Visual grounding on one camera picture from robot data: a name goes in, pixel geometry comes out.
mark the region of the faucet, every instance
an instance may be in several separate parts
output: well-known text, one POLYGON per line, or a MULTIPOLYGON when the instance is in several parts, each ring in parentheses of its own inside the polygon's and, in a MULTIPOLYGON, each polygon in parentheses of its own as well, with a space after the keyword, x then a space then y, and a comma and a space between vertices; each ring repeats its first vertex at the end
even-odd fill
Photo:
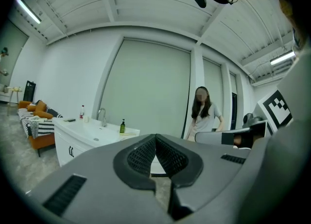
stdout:
POLYGON ((98 120, 99 120, 99 115, 100 115, 100 113, 101 113, 101 111, 104 111, 104 117, 103 117, 103 120, 102 120, 102 126, 103 127, 106 127, 107 126, 107 121, 106 121, 106 109, 104 109, 104 108, 101 108, 101 109, 99 109, 99 111, 98 111, 98 120))

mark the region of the white bottle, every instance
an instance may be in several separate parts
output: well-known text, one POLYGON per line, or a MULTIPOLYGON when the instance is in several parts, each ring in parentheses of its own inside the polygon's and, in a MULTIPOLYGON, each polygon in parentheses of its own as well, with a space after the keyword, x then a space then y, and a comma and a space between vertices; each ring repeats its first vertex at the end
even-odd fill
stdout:
POLYGON ((80 111, 80 119, 82 120, 84 116, 84 105, 82 105, 81 107, 81 111, 80 111))

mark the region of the small table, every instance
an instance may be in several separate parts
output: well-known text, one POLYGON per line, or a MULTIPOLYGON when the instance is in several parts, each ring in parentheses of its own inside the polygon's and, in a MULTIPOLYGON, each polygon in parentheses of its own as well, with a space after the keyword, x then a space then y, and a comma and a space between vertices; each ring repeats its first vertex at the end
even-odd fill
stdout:
POLYGON ((18 105, 18 93, 19 92, 22 92, 23 90, 21 90, 20 87, 8 87, 9 90, 11 90, 11 95, 10 95, 10 100, 8 102, 8 114, 7 116, 9 116, 9 113, 10 113, 10 107, 11 107, 11 100, 12 100, 12 96, 13 96, 13 93, 16 92, 16 96, 17 96, 17 105, 18 105))

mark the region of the long dark hair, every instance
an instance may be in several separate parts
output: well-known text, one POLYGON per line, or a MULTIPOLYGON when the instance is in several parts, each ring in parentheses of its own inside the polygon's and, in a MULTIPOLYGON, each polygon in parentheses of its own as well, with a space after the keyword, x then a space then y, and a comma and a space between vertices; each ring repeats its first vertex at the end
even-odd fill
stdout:
POLYGON ((210 106, 212 105, 211 102, 210 102, 209 93, 208 93, 207 88, 204 87, 204 86, 198 87, 196 89, 196 91, 195 91, 195 96, 194 96, 194 101, 193 101, 193 106, 192 106, 191 117, 193 119, 196 119, 198 117, 200 109, 201 109, 201 102, 198 100, 198 97, 197 97, 197 94, 196 94, 199 89, 203 89, 207 93, 207 97, 206 97, 206 100, 205 100, 205 105, 204 105, 204 108, 202 109, 202 112, 201 112, 201 118, 205 118, 206 116, 209 116, 208 110, 209 110, 210 106))

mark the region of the gray t-shirt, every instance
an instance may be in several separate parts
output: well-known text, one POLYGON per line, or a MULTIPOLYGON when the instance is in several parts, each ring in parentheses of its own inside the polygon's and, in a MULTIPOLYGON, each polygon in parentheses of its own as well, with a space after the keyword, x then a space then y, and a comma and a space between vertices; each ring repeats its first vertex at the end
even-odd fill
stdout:
POLYGON ((190 132, 190 136, 195 136, 195 134, 198 132, 211 132, 214 125, 215 116, 220 117, 222 115, 218 107, 214 103, 212 103, 212 105, 208 110, 209 116, 201 118, 200 114, 202 112, 203 107, 204 106, 201 106, 199 115, 196 118, 196 123, 190 132))

